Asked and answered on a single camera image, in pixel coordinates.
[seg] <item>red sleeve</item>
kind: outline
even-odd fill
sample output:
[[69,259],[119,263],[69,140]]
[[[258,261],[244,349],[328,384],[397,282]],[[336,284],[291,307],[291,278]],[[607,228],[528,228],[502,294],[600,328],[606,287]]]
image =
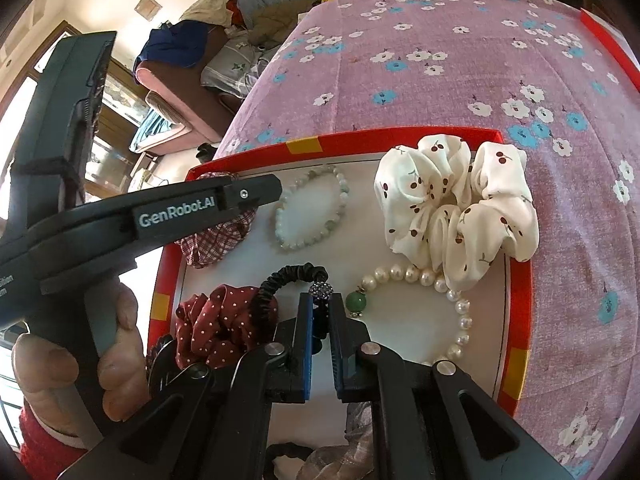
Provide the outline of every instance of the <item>red sleeve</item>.
[[27,403],[20,414],[20,430],[24,439],[20,461],[33,480],[56,480],[86,453],[84,449],[65,446],[44,431]]

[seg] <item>beaded bracelet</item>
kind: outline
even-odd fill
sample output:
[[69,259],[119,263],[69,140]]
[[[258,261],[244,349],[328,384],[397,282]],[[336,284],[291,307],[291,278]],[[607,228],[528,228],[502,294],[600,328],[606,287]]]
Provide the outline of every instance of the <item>beaded bracelet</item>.
[[[436,276],[436,273],[431,269],[418,269],[418,267],[411,265],[405,270],[399,264],[393,265],[389,270],[385,269],[385,267],[378,267],[373,276],[370,274],[364,276],[357,289],[347,295],[346,307],[351,317],[362,316],[367,306],[366,293],[374,290],[378,284],[387,283],[389,279],[395,282],[405,280],[407,283],[420,283],[422,286],[433,285],[437,292],[446,294],[447,299],[455,303],[456,313],[460,316],[458,319],[460,332],[456,335],[453,344],[447,348],[446,356],[439,356],[436,361],[440,359],[459,360],[462,357],[462,347],[469,343],[468,330],[471,329],[473,323],[473,320],[468,316],[471,304],[469,300],[462,298],[460,292],[450,290],[444,275],[439,274]],[[431,363],[424,361],[423,364],[430,365]]]
[[[287,242],[284,239],[284,212],[287,209],[287,202],[291,199],[293,194],[309,183],[310,180],[313,180],[319,176],[322,176],[327,173],[333,173],[336,179],[338,180],[338,185],[340,186],[340,197],[338,209],[328,220],[324,222],[322,228],[314,235],[310,235],[303,240],[294,240],[291,242]],[[289,189],[286,189],[282,192],[280,197],[280,203],[276,208],[276,240],[280,244],[280,247],[285,251],[296,251],[298,249],[302,249],[303,247],[311,246],[317,244],[319,241],[327,238],[332,231],[334,231],[342,216],[344,215],[345,209],[347,207],[347,200],[349,198],[349,185],[347,184],[347,180],[344,175],[334,166],[333,164],[320,166],[314,170],[309,170],[309,172],[299,178],[296,179],[295,183],[289,186]]]

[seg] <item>scrunchie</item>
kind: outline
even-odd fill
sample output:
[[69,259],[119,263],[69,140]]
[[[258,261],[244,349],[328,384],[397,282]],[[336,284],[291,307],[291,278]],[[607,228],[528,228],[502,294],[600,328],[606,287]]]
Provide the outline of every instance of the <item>scrunchie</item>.
[[[273,333],[265,334],[260,321],[254,319],[250,305],[258,293],[256,286],[236,288],[220,285],[209,297],[194,294],[176,310],[175,362],[181,370],[194,363],[211,368],[236,364],[242,355],[261,345]],[[268,326],[278,322],[278,302],[271,298]]]
[[380,160],[375,192],[386,243],[420,269],[442,272],[452,290],[469,290],[498,250],[519,262],[538,248],[538,216],[524,177],[527,154],[484,142],[474,163],[459,137],[423,137]]
[[[216,176],[230,176],[233,180],[238,178],[233,173],[212,172],[202,174],[198,177],[198,180]],[[178,240],[176,243],[180,245],[182,254],[187,260],[187,265],[202,269],[222,260],[247,236],[254,221],[255,213],[255,209],[249,209],[232,220],[222,222],[222,224],[214,225],[201,233],[189,235]]]

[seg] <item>green bead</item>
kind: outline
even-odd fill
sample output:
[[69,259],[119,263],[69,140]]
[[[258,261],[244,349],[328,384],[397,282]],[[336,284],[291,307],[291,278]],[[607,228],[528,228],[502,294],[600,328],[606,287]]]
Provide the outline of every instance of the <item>green bead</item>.
[[367,297],[361,292],[354,290],[347,295],[346,306],[349,312],[362,312],[367,306]]

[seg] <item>human hand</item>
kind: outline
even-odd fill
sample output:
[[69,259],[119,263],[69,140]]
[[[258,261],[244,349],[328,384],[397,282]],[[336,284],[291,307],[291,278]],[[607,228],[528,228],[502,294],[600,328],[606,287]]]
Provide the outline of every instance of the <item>human hand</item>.
[[[149,399],[142,339],[136,327],[138,302],[129,288],[120,287],[115,342],[98,362],[98,380],[105,390],[102,406],[111,420],[126,420]],[[69,386],[77,379],[76,359],[32,334],[18,338],[12,359],[15,379],[33,413],[51,429],[76,435],[71,418],[51,393],[52,388]]]

